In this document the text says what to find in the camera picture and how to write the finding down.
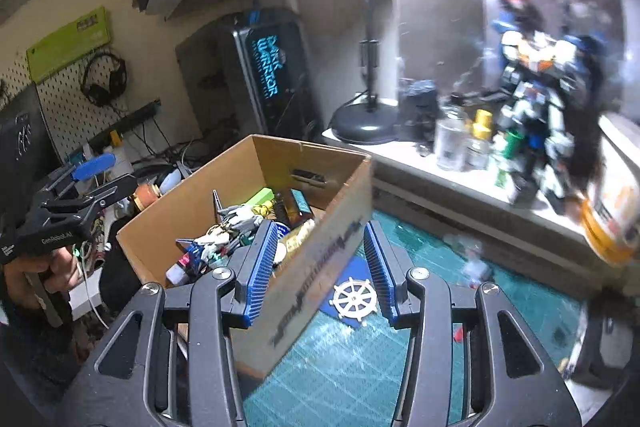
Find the person's left hand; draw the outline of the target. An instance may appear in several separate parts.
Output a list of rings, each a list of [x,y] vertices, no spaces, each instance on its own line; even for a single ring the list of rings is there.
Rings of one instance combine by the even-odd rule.
[[[79,281],[77,260],[67,248],[58,248],[51,254],[18,257],[3,268],[9,298],[26,309],[38,309],[39,303],[28,274],[44,274],[43,287],[49,294],[67,293]]]

